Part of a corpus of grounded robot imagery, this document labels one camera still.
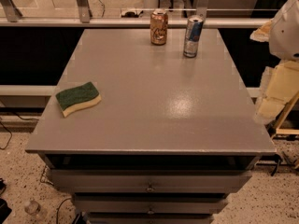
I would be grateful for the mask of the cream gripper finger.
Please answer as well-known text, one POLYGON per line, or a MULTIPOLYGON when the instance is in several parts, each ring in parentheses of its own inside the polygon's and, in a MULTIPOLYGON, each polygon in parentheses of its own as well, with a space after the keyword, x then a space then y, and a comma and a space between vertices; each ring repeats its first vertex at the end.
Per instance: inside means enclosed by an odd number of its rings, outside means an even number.
POLYGON ((266 22, 264 25, 253 31, 250 39, 257 42, 268 42, 272 21, 266 22))
POLYGON ((255 104, 254 120, 268 124, 299 92, 299 63, 282 61, 276 67, 266 67, 260 82, 260 95, 255 104))

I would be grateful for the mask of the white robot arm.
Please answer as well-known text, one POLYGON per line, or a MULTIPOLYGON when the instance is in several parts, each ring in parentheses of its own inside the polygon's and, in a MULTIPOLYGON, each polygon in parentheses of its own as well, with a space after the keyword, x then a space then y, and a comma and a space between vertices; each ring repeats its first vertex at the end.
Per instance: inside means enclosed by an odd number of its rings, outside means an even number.
POLYGON ((255 121, 268 124, 299 92, 299 0, 287 0, 250 39, 267 42, 270 53, 280 59, 274 68, 265 67, 255 104, 255 121))

